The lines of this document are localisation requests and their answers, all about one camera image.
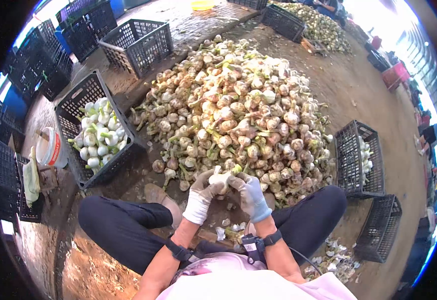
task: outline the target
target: wooden stick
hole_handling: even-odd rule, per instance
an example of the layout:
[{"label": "wooden stick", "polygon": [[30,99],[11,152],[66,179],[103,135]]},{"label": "wooden stick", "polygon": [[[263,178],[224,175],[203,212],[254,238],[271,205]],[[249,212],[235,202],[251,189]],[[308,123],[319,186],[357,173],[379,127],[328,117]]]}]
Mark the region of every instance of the wooden stick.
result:
[{"label": "wooden stick", "polygon": [[46,140],[48,142],[50,141],[50,138],[48,137],[48,135],[45,132],[41,131],[40,129],[35,130],[35,133],[37,135],[40,135],[44,140]]}]

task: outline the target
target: forearm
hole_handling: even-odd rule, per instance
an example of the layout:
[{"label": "forearm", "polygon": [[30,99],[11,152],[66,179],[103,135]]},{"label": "forearm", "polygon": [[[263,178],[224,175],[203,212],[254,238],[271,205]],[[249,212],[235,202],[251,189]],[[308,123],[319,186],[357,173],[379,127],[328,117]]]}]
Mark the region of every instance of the forearm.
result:
[{"label": "forearm", "polygon": [[[178,246],[188,248],[199,225],[182,219],[179,227],[170,238]],[[140,281],[140,290],[132,300],[155,299],[165,290],[178,270],[180,261],[172,256],[172,252],[163,246],[148,265]]]},{"label": "forearm", "polygon": [[328,9],[328,10],[331,11],[331,12],[334,12],[334,11],[335,11],[335,7],[333,7],[333,6],[328,6],[328,5],[326,5],[326,4],[322,4],[322,6],[323,6],[324,8],[326,8],[326,9]]},{"label": "forearm", "polygon": [[[277,228],[272,216],[267,217],[263,221],[254,224],[257,230],[257,236],[264,238],[267,235],[275,233]],[[300,267],[295,261],[292,252],[287,244],[281,238],[275,245],[265,248],[265,260],[269,270],[275,271],[283,278],[294,283],[305,283],[306,280],[300,272]]]}]

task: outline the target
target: work glove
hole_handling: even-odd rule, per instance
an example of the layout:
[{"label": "work glove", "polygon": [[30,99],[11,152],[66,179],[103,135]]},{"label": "work glove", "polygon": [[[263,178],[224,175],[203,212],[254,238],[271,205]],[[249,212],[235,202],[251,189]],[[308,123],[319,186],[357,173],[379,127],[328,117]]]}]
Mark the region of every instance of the work glove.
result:
[{"label": "work glove", "polygon": [[203,222],[207,219],[210,201],[225,188],[223,182],[208,185],[208,178],[213,173],[214,170],[203,172],[190,187],[189,199],[183,217],[192,223],[203,225]]},{"label": "work glove", "polygon": [[272,214],[263,196],[260,182],[257,177],[243,172],[237,176],[230,176],[227,183],[240,193],[240,208],[250,215],[250,221],[257,223]]}]

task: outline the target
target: cloth rag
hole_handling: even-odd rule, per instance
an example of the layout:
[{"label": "cloth rag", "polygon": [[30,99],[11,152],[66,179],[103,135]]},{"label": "cloth rag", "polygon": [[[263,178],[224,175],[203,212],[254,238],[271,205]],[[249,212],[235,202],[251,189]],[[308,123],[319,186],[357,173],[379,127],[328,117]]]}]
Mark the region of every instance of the cloth rag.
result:
[{"label": "cloth rag", "polygon": [[35,147],[30,149],[30,161],[23,166],[23,188],[27,206],[32,207],[32,203],[37,201],[40,194],[40,179],[38,177]]}]

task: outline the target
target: black cable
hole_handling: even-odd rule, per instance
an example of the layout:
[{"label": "black cable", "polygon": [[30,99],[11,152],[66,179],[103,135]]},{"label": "black cable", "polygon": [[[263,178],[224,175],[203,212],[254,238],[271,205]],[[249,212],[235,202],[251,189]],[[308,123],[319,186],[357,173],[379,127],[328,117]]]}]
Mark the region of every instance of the black cable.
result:
[{"label": "black cable", "polygon": [[297,253],[298,255],[300,255],[301,257],[303,257],[306,261],[308,261],[308,263],[315,268],[315,270],[317,270],[318,274],[323,275],[322,272],[320,272],[320,270],[318,269],[318,267],[312,263],[308,258],[306,258],[303,254],[301,254],[300,252],[298,252],[297,250],[293,249],[292,247],[288,246],[290,248],[290,250],[294,251],[295,253]]}]

